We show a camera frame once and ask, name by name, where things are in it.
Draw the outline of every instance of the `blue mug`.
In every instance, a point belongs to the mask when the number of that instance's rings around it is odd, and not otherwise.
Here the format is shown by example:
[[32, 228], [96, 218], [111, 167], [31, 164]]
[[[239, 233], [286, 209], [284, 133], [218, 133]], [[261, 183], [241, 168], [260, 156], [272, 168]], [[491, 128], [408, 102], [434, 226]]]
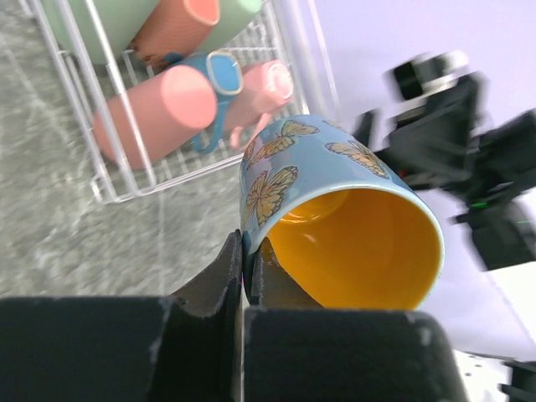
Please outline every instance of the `blue mug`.
[[187, 65], [203, 73], [208, 79], [218, 99], [218, 112], [214, 121], [214, 131], [209, 144], [204, 147], [200, 135], [192, 139], [193, 149], [199, 153], [211, 153], [224, 135], [225, 116], [229, 104], [244, 86], [242, 70], [232, 54], [214, 51], [208, 54], [194, 54], [175, 64]]
[[251, 141], [240, 217], [246, 267], [268, 237], [281, 267], [324, 307], [417, 308], [443, 265], [428, 206], [320, 116], [286, 117]]

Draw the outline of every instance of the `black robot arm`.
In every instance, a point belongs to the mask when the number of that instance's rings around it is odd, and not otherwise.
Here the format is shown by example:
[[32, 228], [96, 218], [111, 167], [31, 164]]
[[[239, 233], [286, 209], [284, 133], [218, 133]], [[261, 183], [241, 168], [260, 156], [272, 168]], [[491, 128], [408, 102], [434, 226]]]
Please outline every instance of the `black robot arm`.
[[[460, 199], [466, 224], [488, 271], [536, 260], [536, 231], [513, 201], [536, 186], [536, 116], [532, 111], [472, 137], [482, 79], [459, 77], [429, 95], [418, 111], [394, 119], [389, 146], [375, 152], [415, 191], [440, 189]], [[365, 113], [353, 136], [365, 146], [375, 112]]]

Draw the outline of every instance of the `butterfly print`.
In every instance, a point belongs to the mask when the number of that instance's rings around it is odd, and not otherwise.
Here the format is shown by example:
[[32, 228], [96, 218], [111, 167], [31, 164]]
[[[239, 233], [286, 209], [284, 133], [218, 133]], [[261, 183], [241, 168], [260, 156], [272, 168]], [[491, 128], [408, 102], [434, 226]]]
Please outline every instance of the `butterfly print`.
[[273, 157], [279, 152], [283, 152], [296, 143], [296, 137], [307, 136], [319, 132], [316, 127], [308, 126], [295, 120], [286, 121], [277, 133], [276, 138], [267, 142], [262, 148], [250, 159], [248, 168], [255, 165], [262, 159]]
[[255, 141], [250, 142], [247, 148], [244, 151], [244, 156], [242, 157], [242, 162], [249, 162], [253, 156], [253, 151], [255, 150]]
[[348, 142], [329, 142], [325, 147], [329, 152], [349, 157], [354, 162], [366, 167], [376, 176], [390, 178], [387, 169], [384, 167], [384, 163], [363, 144], [355, 140], [350, 140]]
[[251, 185], [245, 200], [245, 210], [242, 215], [242, 229], [250, 216], [256, 212], [257, 224], [261, 226], [272, 217], [285, 200], [285, 191], [298, 178], [298, 168], [287, 166], [274, 175], [264, 171]]

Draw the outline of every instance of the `gray marble surface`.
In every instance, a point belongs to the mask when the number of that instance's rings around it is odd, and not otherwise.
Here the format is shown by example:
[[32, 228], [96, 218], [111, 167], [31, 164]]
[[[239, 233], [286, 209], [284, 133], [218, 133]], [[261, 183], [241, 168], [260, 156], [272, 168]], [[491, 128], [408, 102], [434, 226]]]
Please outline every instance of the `gray marble surface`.
[[0, 296], [174, 291], [238, 227], [237, 167], [103, 205], [40, 32], [0, 0]]

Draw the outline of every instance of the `wire basket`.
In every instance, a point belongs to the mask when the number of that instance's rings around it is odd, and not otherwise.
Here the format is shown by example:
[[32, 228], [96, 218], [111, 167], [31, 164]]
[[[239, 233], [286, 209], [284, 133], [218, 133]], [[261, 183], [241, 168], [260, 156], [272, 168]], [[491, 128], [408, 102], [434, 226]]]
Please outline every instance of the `wire basket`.
[[[130, 50], [124, 51], [122, 58], [116, 60], [112, 56], [109, 41], [93, 0], [80, 1], [85, 2], [100, 44], [106, 54], [107, 64], [104, 67], [95, 67], [91, 64], [68, 0], [56, 0], [56, 2], [58, 3], [61, 18], [69, 32], [76, 55], [59, 48], [40, 0], [20, 0], [25, 12], [30, 17], [35, 18], [42, 31], [64, 90], [69, 97], [75, 118], [80, 125], [95, 169], [95, 176], [90, 180], [90, 183], [97, 199], [105, 204], [120, 203], [128, 199], [162, 191], [180, 183], [186, 183], [239, 163], [242, 154], [229, 146], [228, 138], [222, 139], [218, 148], [209, 155], [199, 155], [190, 148], [189, 144], [185, 144], [161, 162], [151, 165], [147, 160], [145, 169], [135, 172], [125, 158], [119, 159], [119, 164], [115, 165], [115, 163], [109, 162], [101, 156], [93, 137], [94, 113], [98, 111], [101, 115], [106, 114], [108, 112], [106, 100], [115, 95], [123, 95], [123, 105], [128, 115], [131, 107], [128, 97], [124, 95], [126, 90], [143, 80], [153, 77], [155, 72], [151, 67], [141, 66]], [[313, 72], [313, 70], [318, 70], [318, 62], [312, 59], [312, 55], [307, 48], [302, 50], [304, 54], [301, 54], [301, 57], [296, 57], [293, 54], [291, 44], [287, 41], [288, 31], [285, 30], [284, 26], [289, 23], [284, 24], [279, 18], [282, 14], [279, 7], [282, 4], [278, 6], [277, 3], [277, 0], [264, 1], [261, 13], [256, 19], [238, 37], [228, 43], [224, 49], [233, 54], [241, 65], [273, 59], [279, 59], [287, 65], [291, 71], [295, 86], [293, 102], [276, 118], [308, 114], [310, 111], [304, 91], [304, 80], [299, 75], [298, 70], [307, 70], [310, 74], [309, 80], [307, 80], [307, 89], [311, 94], [307, 94], [307, 98], [322, 100], [317, 110], [327, 114], [327, 109], [329, 108], [325, 101], [327, 97], [323, 94], [324, 90], [317, 74]], [[303, 23], [303, 5], [309, 6], [307, 10], [311, 13], [312, 26], [315, 31], [314, 36], [320, 44], [319, 49], [323, 52], [320, 55], [322, 71], [327, 74], [329, 90], [332, 95], [331, 99], [335, 99], [336, 93], [332, 86], [331, 66], [326, 57], [314, 0], [303, 1], [299, 5], [293, 0], [286, 0], [284, 4], [286, 8], [291, 6], [290, 24], [294, 29], [297, 29], [297, 35], [302, 39], [307, 39], [308, 36], [311, 36]], [[139, 129], [134, 118], [131, 119], [131, 127], [135, 136], [139, 136]], [[106, 131], [114, 148], [121, 150], [121, 142], [113, 124], [108, 126]], [[246, 130], [243, 136], [248, 136], [249, 134], [250, 130]], [[140, 154], [145, 154], [141, 138], [138, 144], [140, 144], [138, 145]]]

